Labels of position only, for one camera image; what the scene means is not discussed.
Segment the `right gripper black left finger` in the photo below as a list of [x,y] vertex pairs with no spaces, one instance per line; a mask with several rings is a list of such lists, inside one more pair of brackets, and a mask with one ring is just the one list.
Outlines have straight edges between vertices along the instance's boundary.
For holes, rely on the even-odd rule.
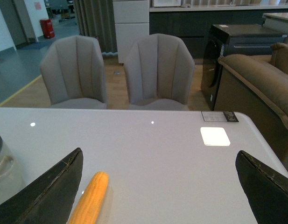
[[0,224],[65,224],[79,188],[83,152],[73,150],[0,205]]

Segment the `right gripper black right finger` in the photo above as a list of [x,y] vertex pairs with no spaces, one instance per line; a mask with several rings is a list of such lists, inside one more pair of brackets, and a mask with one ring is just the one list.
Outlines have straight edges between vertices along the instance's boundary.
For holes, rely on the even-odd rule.
[[243,150],[235,167],[257,223],[288,224],[288,178]]

